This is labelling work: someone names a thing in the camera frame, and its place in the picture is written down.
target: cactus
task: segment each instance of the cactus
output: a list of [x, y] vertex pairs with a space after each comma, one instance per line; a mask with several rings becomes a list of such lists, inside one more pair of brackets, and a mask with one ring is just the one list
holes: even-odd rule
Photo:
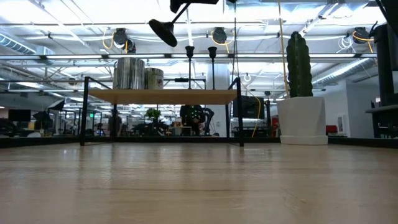
[[310, 54], [305, 39], [294, 32], [286, 51], [290, 97], [313, 96]]

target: wooden floor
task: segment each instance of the wooden floor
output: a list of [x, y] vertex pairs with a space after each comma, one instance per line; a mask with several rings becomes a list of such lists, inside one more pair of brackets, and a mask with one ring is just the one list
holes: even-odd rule
[[0, 150], [0, 223], [398, 223], [398, 150], [77, 144]]

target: black metal table frame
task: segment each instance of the black metal table frame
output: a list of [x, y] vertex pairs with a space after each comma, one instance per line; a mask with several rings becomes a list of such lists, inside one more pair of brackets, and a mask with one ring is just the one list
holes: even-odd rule
[[[87, 107], [88, 107], [88, 90], [89, 90], [89, 83], [90, 82], [95, 82], [100, 84], [101, 86], [107, 88], [107, 89], [111, 89], [110, 87], [108, 87], [107, 85], [95, 80], [94, 78], [91, 77], [85, 77], [85, 81], [84, 81], [84, 92], [83, 92], [83, 108], [82, 108], [82, 112], [81, 112], [81, 131], [80, 131], [80, 145], [84, 146], [86, 143], [86, 123], [87, 120], [85, 119], [87, 117]], [[244, 146], [244, 138], [243, 138], [243, 117], [242, 117], [242, 113], [243, 113], [243, 109], [242, 109], [242, 94], [241, 94], [241, 79], [239, 77], [235, 78], [235, 80], [232, 82], [232, 84], [228, 87], [229, 90], [232, 90], [233, 87], [236, 85], [236, 102], [237, 102], [237, 107], [238, 107], [238, 123], [239, 123], [239, 146], [243, 147]], [[230, 114], [229, 114], [229, 105], [230, 103], [228, 103], [227, 105], [225, 105], [225, 119], [226, 119], [226, 138], [229, 142], [234, 142], [233, 138], [230, 137], [229, 134], [229, 122], [230, 122]], [[112, 112], [112, 119], [113, 119], [113, 124], [116, 124], [117, 122], [117, 109], [118, 109], [118, 105], [114, 104], [113, 105], [113, 112]], [[111, 140], [112, 142], [116, 141], [116, 125], [112, 126], [112, 130], [111, 130]], [[152, 137], [151, 139], [153, 139], [154, 141], [162, 141], [164, 138], [159, 138], [159, 137]], [[192, 142], [197, 142], [197, 138], [189, 138], [192, 139]]]

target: metal canister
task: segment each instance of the metal canister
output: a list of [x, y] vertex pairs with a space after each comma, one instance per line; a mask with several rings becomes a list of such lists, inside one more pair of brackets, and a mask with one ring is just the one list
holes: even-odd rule
[[148, 90], [163, 89], [163, 71], [158, 68], [146, 68], [145, 79]]
[[144, 61], [137, 58], [120, 58], [113, 79], [113, 87], [114, 89], [143, 90], [145, 88]]

